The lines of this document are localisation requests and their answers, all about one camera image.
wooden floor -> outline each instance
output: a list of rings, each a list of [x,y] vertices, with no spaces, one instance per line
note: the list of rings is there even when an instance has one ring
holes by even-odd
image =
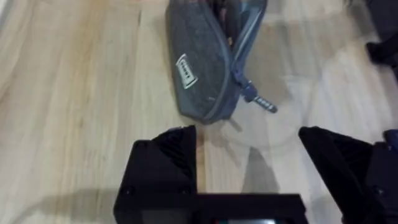
[[[199,126],[201,191],[300,193],[310,223],[339,223],[299,127],[374,142],[398,126],[396,81],[388,68],[368,62],[363,45],[377,38],[366,8],[354,1],[269,0],[246,71],[279,113],[241,100],[231,121]],[[193,124],[174,100],[166,5],[4,4],[1,224],[114,223],[133,142]]]

black 3d-printed part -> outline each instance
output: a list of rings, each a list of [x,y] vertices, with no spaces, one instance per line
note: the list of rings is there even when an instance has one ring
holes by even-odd
[[[214,224],[276,219],[307,224],[299,195],[197,194],[196,129],[135,142],[114,206],[118,224]]]

label tag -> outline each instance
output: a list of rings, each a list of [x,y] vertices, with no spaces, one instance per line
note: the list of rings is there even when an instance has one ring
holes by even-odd
[[[198,81],[198,78],[193,75],[191,66],[188,63],[188,57],[186,54],[181,55],[175,64],[180,72],[182,86],[184,89],[190,88]]]

gray pouch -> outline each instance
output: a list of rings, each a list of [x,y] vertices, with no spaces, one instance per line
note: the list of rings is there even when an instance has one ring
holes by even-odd
[[[243,73],[266,6],[266,0],[170,0],[167,35],[181,114],[205,124],[228,119],[240,95],[277,111]]]

zipper pull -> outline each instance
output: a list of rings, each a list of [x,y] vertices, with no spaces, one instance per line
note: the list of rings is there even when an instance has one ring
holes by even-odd
[[[256,87],[243,75],[242,70],[238,68],[235,67],[233,69],[233,75],[235,77],[235,81],[242,88],[241,94],[243,95],[244,100],[248,103],[254,101],[265,110],[270,111],[271,113],[276,113],[278,108],[270,101],[259,96]]]

